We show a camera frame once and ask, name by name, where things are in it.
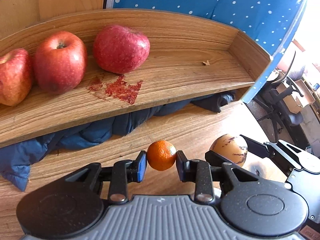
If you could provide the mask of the striped pepino melon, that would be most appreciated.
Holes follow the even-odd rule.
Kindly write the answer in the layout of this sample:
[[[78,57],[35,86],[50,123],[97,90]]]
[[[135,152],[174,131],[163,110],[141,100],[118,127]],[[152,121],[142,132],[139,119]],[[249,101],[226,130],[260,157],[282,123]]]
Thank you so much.
[[[224,134],[213,142],[210,150],[243,167],[247,157],[248,146],[242,136]]]

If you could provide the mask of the small orange tangerine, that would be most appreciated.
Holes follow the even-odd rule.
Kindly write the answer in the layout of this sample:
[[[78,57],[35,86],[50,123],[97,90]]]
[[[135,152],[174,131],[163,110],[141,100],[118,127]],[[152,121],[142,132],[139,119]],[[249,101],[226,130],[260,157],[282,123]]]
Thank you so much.
[[[165,171],[174,165],[176,161],[175,146],[165,140],[153,142],[146,152],[149,165],[157,171]]]

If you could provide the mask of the black office chair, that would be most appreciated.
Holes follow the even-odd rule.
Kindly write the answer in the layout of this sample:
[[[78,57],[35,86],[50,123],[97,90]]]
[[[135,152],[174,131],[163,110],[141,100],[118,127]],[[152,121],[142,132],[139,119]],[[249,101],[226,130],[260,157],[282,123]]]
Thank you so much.
[[[292,113],[284,102],[284,98],[297,92],[304,97],[303,91],[298,87],[295,81],[289,77],[289,72],[295,61],[296,52],[287,72],[281,79],[276,81],[267,81],[262,90],[253,98],[266,114],[257,118],[257,122],[270,119],[274,131],[274,141],[277,142],[278,134],[285,128],[285,124],[289,126],[297,126],[303,121],[300,113]]]

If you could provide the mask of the cardboard box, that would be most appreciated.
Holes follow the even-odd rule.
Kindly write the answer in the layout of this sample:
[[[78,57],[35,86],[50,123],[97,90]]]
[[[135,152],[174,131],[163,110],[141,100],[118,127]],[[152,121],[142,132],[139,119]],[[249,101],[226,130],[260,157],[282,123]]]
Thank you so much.
[[[293,91],[290,95],[286,96],[283,101],[291,113],[297,114],[304,107],[314,103],[315,98],[313,97],[303,80],[297,80],[295,83],[302,91],[302,94],[304,96],[300,96],[298,92]]]

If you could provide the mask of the dark blue jacket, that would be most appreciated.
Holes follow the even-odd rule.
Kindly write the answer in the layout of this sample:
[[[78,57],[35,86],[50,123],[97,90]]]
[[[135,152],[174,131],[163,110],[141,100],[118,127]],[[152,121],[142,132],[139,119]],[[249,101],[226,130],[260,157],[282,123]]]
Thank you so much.
[[[226,91],[193,99],[167,103],[110,118],[67,128],[1,148],[1,176],[25,191],[30,166],[54,150],[81,150],[107,141],[114,135],[125,136],[152,116],[166,116],[192,103],[219,113],[235,99],[235,91]]]

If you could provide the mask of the red apple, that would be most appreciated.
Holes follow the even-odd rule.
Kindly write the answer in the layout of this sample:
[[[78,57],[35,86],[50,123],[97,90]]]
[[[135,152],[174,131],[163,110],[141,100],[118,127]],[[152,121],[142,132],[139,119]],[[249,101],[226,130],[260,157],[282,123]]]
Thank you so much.
[[[84,42],[68,31],[47,37],[34,55],[37,84],[51,94],[63,94],[74,89],[83,79],[86,66]]]
[[[110,25],[97,34],[92,52],[103,70],[126,74],[146,61],[150,53],[150,41],[143,33],[121,25]]]
[[[1,56],[1,104],[14,106],[22,102],[33,81],[31,57],[25,49],[14,49]]]

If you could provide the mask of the blue dotted cloth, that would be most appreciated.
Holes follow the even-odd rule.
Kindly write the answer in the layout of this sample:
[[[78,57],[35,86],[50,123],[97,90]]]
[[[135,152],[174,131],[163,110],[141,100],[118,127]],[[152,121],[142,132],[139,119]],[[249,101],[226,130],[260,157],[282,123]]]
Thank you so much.
[[[306,3],[307,0],[104,0],[104,7],[179,12],[240,29],[273,59],[243,96],[243,101],[249,103],[262,89],[288,48],[302,19]]]

